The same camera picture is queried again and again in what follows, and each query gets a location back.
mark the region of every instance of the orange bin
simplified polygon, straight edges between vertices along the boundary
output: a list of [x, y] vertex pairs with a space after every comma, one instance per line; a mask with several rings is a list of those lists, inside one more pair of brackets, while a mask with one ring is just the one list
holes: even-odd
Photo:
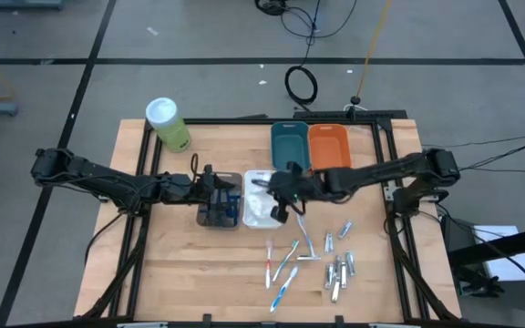
[[340, 124], [314, 124], [309, 128], [311, 168], [351, 168], [347, 129]]

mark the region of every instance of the teal bin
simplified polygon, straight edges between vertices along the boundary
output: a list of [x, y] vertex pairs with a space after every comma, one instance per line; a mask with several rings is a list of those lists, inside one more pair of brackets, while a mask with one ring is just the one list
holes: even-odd
[[271, 126], [271, 158], [275, 169], [286, 170], [290, 161], [303, 170], [311, 168], [308, 133], [309, 126], [304, 122], [277, 122]]

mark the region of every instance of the gray floor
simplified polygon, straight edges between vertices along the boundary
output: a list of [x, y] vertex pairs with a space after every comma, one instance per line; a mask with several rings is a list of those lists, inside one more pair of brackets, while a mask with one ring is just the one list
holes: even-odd
[[[86, 58], [108, 0], [67, 0], [64, 11], [0, 10], [0, 58]], [[313, 1], [292, 5], [312, 9]], [[337, 27], [352, 1], [323, 1], [318, 28]], [[525, 36], [525, 1], [510, 0]], [[384, 1], [359, 1], [340, 34], [318, 40], [310, 56], [364, 56]], [[287, 23], [297, 26], [292, 17]], [[152, 27], [156, 36], [148, 32]], [[302, 39], [279, 18], [243, 0], [118, 0], [99, 57], [200, 58], [302, 56]], [[522, 58], [498, 1], [395, 1], [375, 56]], [[142, 118], [155, 97], [172, 97], [186, 118], [293, 114], [283, 76], [289, 65], [94, 67], [69, 147], [108, 164], [123, 118]], [[320, 85], [313, 109], [339, 110], [355, 92], [361, 66], [309, 65]], [[55, 146], [83, 66], [0, 66], [15, 86], [20, 113], [0, 117], [0, 302], [31, 221], [39, 188], [29, 177], [38, 148]], [[295, 92], [309, 86], [293, 77]], [[363, 106], [405, 109], [424, 143], [451, 144], [525, 135], [525, 66], [370, 67]], [[459, 164], [499, 154], [523, 142], [456, 149]], [[525, 169], [525, 151], [492, 168]], [[525, 174], [467, 171], [446, 201], [453, 215], [525, 231]], [[9, 323], [71, 316], [98, 204], [55, 190]], [[461, 300], [475, 322], [525, 326], [525, 313], [487, 300]]]

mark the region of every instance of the green bottle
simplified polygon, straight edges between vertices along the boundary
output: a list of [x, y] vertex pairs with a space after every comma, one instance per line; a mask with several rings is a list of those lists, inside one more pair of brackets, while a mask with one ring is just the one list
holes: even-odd
[[169, 150], [181, 152], [190, 146], [190, 132], [173, 100], [157, 98], [147, 105], [145, 114], [147, 121]]

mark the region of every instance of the wooden table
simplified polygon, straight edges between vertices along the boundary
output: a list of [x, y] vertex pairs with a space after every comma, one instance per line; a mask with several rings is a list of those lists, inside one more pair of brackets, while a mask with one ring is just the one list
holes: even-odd
[[[143, 125], [143, 120], [121, 121], [111, 168], [135, 173]], [[214, 170], [244, 174], [249, 169], [272, 167], [268, 125], [189, 127], [190, 149], [178, 154], [164, 149], [160, 172], [190, 174], [193, 152], [200, 155], [200, 169], [210, 163]], [[393, 120], [393, 127], [399, 157], [421, 150], [415, 121]], [[354, 167], [376, 163], [374, 141], [368, 130], [351, 128], [349, 139]], [[149, 149], [146, 173], [153, 147]], [[251, 230], [244, 225], [236, 231], [210, 231], [198, 226], [196, 210], [195, 206], [153, 206], [135, 320], [201, 321], [205, 313], [211, 313], [216, 322], [332, 323], [340, 314], [348, 323], [402, 322], [393, 257], [383, 231], [386, 215], [380, 185], [360, 189], [345, 205], [308, 204], [306, 228], [322, 259], [298, 263], [299, 274], [274, 314], [269, 313], [271, 302], [293, 263], [267, 291], [265, 241], [273, 238], [273, 272], [294, 239], [300, 241], [296, 254], [308, 253], [295, 215], [291, 214], [287, 223], [275, 231]], [[421, 210], [436, 214], [431, 204], [422, 204]], [[112, 204], [101, 205], [97, 230], [115, 213]], [[335, 238], [335, 252], [355, 253], [356, 276], [348, 278], [347, 289], [333, 304], [330, 292], [324, 289], [324, 269], [334, 256], [323, 255], [324, 236], [326, 231], [336, 234], [346, 220], [352, 220], [354, 228], [343, 241]], [[448, 309], [460, 316], [439, 224], [425, 215], [414, 217], [412, 222], [423, 277]], [[124, 226], [125, 220], [121, 220], [92, 248], [76, 314], [88, 310], [114, 277]], [[413, 317], [417, 317], [414, 287], [408, 275], [407, 284]], [[125, 312], [129, 286], [129, 281], [125, 282], [119, 313]]]

